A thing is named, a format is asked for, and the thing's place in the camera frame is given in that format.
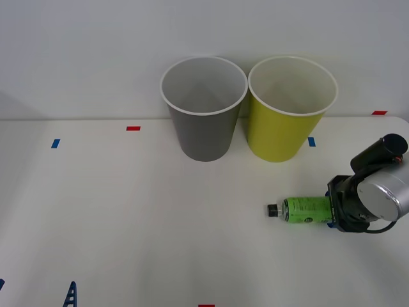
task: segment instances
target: bottle label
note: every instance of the bottle label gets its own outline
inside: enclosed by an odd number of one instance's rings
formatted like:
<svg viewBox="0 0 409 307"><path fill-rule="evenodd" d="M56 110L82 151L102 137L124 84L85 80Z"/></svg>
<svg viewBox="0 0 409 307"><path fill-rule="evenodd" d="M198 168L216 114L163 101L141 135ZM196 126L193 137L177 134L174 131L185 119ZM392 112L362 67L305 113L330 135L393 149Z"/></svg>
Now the bottle label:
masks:
<svg viewBox="0 0 409 307"><path fill-rule="evenodd" d="M293 197L286 199L289 223L324 223L332 221L329 197Z"/></svg>

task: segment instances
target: white wall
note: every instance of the white wall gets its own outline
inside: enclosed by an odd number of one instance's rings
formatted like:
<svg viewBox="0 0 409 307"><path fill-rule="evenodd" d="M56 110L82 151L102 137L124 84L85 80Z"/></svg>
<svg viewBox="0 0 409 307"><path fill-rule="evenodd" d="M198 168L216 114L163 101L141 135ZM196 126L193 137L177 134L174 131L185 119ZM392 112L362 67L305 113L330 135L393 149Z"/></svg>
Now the white wall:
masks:
<svg viewBox="0 0 409 307"><path fill-rule="evenodd" d="M0 0L0 118L168 117L158 83L186 56L246 72L274 54L324 64L330 115L409 118L408 0Z"/></svg>

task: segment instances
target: cup rim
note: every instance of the cup rim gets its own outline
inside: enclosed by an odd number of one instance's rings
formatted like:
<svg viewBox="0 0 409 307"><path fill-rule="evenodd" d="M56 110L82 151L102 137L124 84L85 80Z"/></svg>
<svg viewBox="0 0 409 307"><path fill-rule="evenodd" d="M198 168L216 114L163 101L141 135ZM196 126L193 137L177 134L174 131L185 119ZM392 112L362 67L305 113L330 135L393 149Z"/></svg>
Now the cup rim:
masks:
<svg viewBox="0 0 409 307"><path fill-rule="evenodd" d="M179 65L180 63L186 62L186 61L190 61L192 59L199 59L199 58L206 58L206 59L219 59L222 61L225 61L226 63L229 63L230 65L233 65L234 67L236 67L238 69L238 71L243 75L244 78L244 82L245 82L245 90L243 92L243 95L234 103L231 104L230 106L218 110L218 111L214 111L214 112L207 112L207 113L198 113L198 112L190 112L184 109L181 109L180 107L176 107L174 104L172 104L170 101L168 101L168 99L165 97L163 88L162 88L162 84L164 82L164 79L166 77L166 75L171 71L172 68L174 68L175 66ZM167 105L171 106L173 109L185 113L185 114L189 114L189 115L196 115L196 116L210 116L210 115L216 115L216 114L220 114L220 113L224 113L226 111L229 111L230 109L236 107L238 104L240 104L240 102L244 99L244 97L246 96L248 90L249 90L249 81L247 80L247 76L244 73L244 71L237 65L234 64L232 61L229 61L228 59L224 59L224 58L220 58L218 56L191 56L189 58L183 59L173 65L171 65L162 75L162 78L160 78L160 95L162 96L162 99L165 100L165 102L167 103Z"/></svg>
<svg viewBox="0 0 409 307"><path fill-rule="evenodd" d="M256 93L254 92L254 90L253 90L253 88L252 88L252 86L251 86L251 76L253 75L255 69L257 69L257 68L258 68L260 65L262 65L264 62L271 61L271 60L273 60L273 59L283 59L283 58L287 58L287 59L299 59L299 60L301 60L301 61L308 62L308 63L310 63L310 64L312 64L312 65L314 65L314 66L316 66L316 67L322 69L322 70L331 78L332 82L333 82L334 85L335 85L335 95L334 95L334 98L332 99L331 103L330 103L327 107L325 107L325 108L323 108L323 109L321 109L321 110L319 110L319 111L312 112L312 113L291 113L291 112L282 111L282 110L280 110L280 109L276 109L275 107L272 107L272 106L268 105L268 104L265 103L260 97L258 97L258 96L256 95ZM314 115L317 115L317 114L321 114L321 113L326 112L330 107L332 107L332 105L333 105L333 104L335 103L335 101L337 100L337 98L338 98L338 91L339 91L339 90L338 90L337 80L336 80L335 77L330 73L329 70L327 70L324 66L318 64L317 62L311 61L310 59L302 58L302 57L300 57L300 56L272 56L271 58L267 58L267 59L264 59L264 60L258 62L258 63L255 64L255 65L253 66L253 68L250 70L250 73L249 73L249 89L250 89L250 92L252 93L252 95L254 96L254 98L256 98L257 101L260 102L263 106L269 108L269 109L272 110L272 111L275 111L275 112L278 112L278 113L281 113L281 114L284 114L284 115L296 116L296 117L308 117L308 116L314 116Z"/></svg>

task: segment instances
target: gray paper cup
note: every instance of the gray paper cup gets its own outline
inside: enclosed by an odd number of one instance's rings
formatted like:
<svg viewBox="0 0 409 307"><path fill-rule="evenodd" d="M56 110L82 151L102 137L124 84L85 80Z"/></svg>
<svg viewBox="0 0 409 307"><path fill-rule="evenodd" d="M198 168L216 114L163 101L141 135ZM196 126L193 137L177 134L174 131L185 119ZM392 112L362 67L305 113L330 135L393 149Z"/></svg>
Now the gray paper cup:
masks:
<svg viewBox="0 0 409 307"><path fill-rule="evenodd" d="M174 64L160 81L183 152L197 161L213 161L230 147L247 77L222 58L189 58Z"/></svg>

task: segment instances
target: bottle cap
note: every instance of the bottle cap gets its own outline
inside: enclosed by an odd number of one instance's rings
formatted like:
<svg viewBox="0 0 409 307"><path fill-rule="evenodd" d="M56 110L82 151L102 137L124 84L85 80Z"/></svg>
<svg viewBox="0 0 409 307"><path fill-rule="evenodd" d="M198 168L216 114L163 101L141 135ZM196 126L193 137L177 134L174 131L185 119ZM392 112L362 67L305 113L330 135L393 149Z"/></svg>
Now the bottle cap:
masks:
<svg viewBox="0 0 409 307"><path fill-rule="evenodd" d="M267 210L268 210L268 216L279 216L279 209L277 207L277 204L273 205L267 205Z"/></svg>

